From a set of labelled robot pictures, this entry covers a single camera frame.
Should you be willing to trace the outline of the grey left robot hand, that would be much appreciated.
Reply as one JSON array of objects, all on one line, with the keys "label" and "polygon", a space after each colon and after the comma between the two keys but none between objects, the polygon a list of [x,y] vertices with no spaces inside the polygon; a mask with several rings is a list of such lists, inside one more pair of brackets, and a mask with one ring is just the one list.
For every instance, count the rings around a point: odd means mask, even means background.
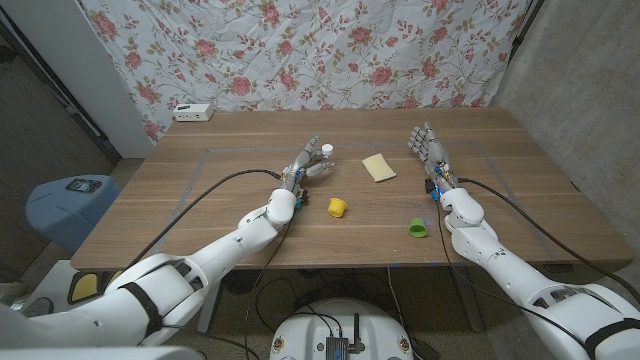
[{"label": "grey left robot hand", "polygon": [[302,194],[301,183],[305,178],[315,177],[335,165],[329,159],[334,152],[334,146],[326,143],[317,147],[318,140],[318,136],[313,137],[282,172],[281,187],[295,196]]}]

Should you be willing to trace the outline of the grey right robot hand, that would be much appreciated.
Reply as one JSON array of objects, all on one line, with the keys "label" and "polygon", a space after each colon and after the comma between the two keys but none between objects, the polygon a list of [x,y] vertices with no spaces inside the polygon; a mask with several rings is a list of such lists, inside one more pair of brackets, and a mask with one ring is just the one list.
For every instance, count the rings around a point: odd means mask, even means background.
[{"label": "grey right robot hand", "polygon": [[412,130],[407,145],[423,163],[427,174],[425,190],[434,200],[439,200],[445,192],[459,186],[450,166],[449,155],[436,139],[435,131],[428,122],[423,128],[415,127]]}]

